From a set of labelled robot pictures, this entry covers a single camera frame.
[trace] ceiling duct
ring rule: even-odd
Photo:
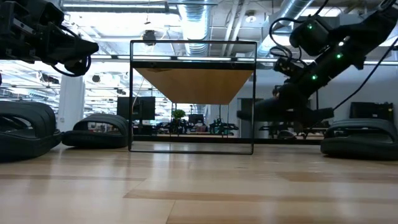
[[[208,40],[210,34],[210,6],[186,4],[179,5],[182,17],[182,32],[185,40]],[[185,44],[187,55],[208,55],[208,44]]]
[[[271,24],[277,19],[281,17],[287,17],[291,19],[297,19],[303,11],[311,5],[313,0],[284,0],[283,3],[280,6],[280,11],[277,12],[276,14],[273,14],[269,16],[265,23],[263,24],[263,29],[264,32],[267,34],[263,40],[261,40],[261,45],[257,49],[257,57],[266,57],[268,56],[269,50],[271,47],[275,46],[275,43],[273,43],[270,38],[267,38],[268,30],[271,26]],[[289,26],[290,22],[289,21],[280,21],[275,25],[275,30],[283,28],[285,26]]]

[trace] ceiling light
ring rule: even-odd
[[[154,30],[145,30],[145,33],[141,36],[142,40],[156,40]],[[154,46],[156,42],[145,42],[146,46]]]
[[[341,11],[344,10],[344,8],[337,8],[337,7],[324,7],[320,13],[319,16],[327,16],[327,17],[336,17],[339,14],[341,14]],[[318,11],[317,8],[315,7],[308,7],[306,8],[303,13],[301,13],[301,16],[309,16],[309,15],[314,15]]]
[[[150,4],[112,4],[111,2],[109,4],[64,4],[64,7],[123,7],[123,8],[151,8],[151,9],[158,9],[162,8],[160,6],[156,5],[150,5]]]
[[[276,58],[257,58],[257,62],[276,62]]]
[[[116,90],[116,93],[117,93],[117,94],[120,94],[120,95],[126,95],[126,91],[121,90],[121,89],[117,89],[117,90]]]
[[[93,59],[112,59],[110,55],[92,55],[91,58]]]
[[[123,74],[123,80],[125,80],[125,81],[130,80],[130,76],[128,75],[128,72],[126,72],[126,74]]]
[[[254,10],[247,10],[246,13],[244,14],[247,16],[246,22],[255,22],[256,21],[256,12]]]
[[[365,61],[365,65],[377,65],[377,63],[378,63],[378,61]],[[392,62],[392,61],[389,61],[389,62],[381,62],[380,63],[380,65],[395,65],[395,66],[397,66],[398,65],[398,62]]]
[[[93,78],[91,78],[93,82],[99,83],[101,81],[101,78],[99,75],[93,75]]]
[[[248,16],[246,18],[246,22],[252,23],[256,21],[256,17],[255,16]]]
[[[229,57],[177,57],[178,60],[214,60],[214,61],[230,61]]]
[[[133,60],[170,60],[171,59],[171,57],[166,57],[166,56],[133,56],[132,58]]]
[[[38,71],[38,72],[36,73],[36,78],[37,78],[37,79],[41,79],[42,77],[43,77],[42,72],[41,72],[41,71]]]
[[[253,62],[254,58],[238,58],[239,62]]]
[[[90,0],[90,1],[99,1],[99,2],[159,2],[159,0]]]
[[[122,55],[118,56],[118,59],[130,59],[130,56]]]

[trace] black metal frame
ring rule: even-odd
[[[253,62],[236,62],[231,60],[228,62],[184,62],[178,61],[177,56],[171,56],[171,60],[152,60],[152,61],[134,61],[134,44],[136,43],[163,43],[163,44],[243,44],[254,46]],[[248,41],[220,41],[220,40],[132,40],[130,41],[130,85],[129,85],[129,114],[132,114],[133,102],[133,68],[199,68],[199,69],[220,69],[220,70],[253,70],[253,90],[252,90],[252,119],[251,119],[251,150],[250,152],[223,152],[223,151],[145,151],[133,150],[132,144],[128,145],[129,152],[152,152],[152,153],[184,153],[184,154],[232,154],[232,155],[253,155],[254,153],[254,104],[256,99],[256,71],[257,71],[257,42]],[[132,120],[129,119],[129,142],[132,142]]]

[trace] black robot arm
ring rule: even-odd
[[[322,26],[325,22],[320,16],[310,17],[293,31],[290,40],[294,47],[319,56],[286,82],[297,85],[308,98],[351,65],[362,70],[366,55],[388,38],[397,21],[398,4],[397,8],[380,8],[359,24],[332,30]]]
[[[0,0],[0,60],[62,63],[72,77],[84,75],[97,43],[81,39],[62,25],[64,14],[45,0]]]
[[[292,58],[291,54],[280,57],[274,70],[289,78],[279,87],[277,97],[256,103],[254,120],[300,121],[305,126],[311,126],[319,120],[333,117],[333,108],[318,111],[307,108],[308,98],[351,65],[363,69],[366,55],[387,39],[397,21],[396,0],[385,0],[377,11],[359,24],[335,29],[318,15],[306,21],[295,21],[300,25],[290,35],[291,45],[300,47],[316,59],[301,67],[295,64],[297,59]],[[238,111],[238,117],[250,120],[251,113]]]

